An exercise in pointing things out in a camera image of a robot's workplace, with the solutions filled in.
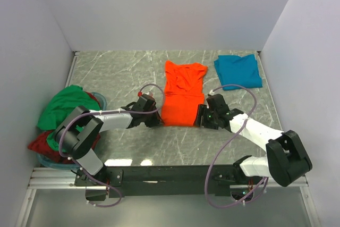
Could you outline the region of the orange t-shirt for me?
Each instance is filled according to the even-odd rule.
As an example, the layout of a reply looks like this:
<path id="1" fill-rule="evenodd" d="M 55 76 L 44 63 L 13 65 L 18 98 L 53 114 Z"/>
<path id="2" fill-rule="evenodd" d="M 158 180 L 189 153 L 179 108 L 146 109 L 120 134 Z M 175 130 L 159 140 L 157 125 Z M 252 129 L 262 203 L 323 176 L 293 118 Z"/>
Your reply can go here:
<path id="1" fill-rule="evenodd" d="M 194 126 L 198 106 L 205 101 L 202 87 L 207 71 L 208 67 L 200 63 L 165 62 L 165 102 L 161 109 L 164 125 Z"/>

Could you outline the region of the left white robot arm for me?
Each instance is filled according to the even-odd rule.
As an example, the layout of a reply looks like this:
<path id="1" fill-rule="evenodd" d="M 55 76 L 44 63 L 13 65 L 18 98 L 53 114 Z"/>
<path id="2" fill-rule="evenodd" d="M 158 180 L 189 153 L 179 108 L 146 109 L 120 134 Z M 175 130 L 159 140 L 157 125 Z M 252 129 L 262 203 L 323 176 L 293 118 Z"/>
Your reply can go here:
<path id="1" fill-rule="evenodd" d="M 97 136 L 113 129 L 130 129 L 145 124 L 148 128 L 163 126 L 155 99 L 142 94 L 136 102 L 113 111 L 94 111 L 76 107 L 53 132 L 53 139 L 67 157 L 75 160 L 87 172 L 93 185 L 107 183 L 105 164 L 92 149 Z"/>

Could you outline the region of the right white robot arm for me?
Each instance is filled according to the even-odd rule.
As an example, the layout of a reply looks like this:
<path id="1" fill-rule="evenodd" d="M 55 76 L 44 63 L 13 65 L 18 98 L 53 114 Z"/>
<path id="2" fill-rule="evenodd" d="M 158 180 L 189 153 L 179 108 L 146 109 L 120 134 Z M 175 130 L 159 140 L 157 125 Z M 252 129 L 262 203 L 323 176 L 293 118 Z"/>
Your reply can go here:
<path id="1" fill-rule="evenodd" d="M 230 172 L 215 174 L 214 179 L 245 184 L 252 177 L 273 178 L 280 186 L 287 187 L 312 170 L 312 162 L 296 132 L 273 129 L 237 108 L 230 109 L 220 94 L 208 97 L 207 104 L 198 106 L 194 126 L 225 129 L 265 152 L 264 157 L 242 157 L 233 163 Z"/>

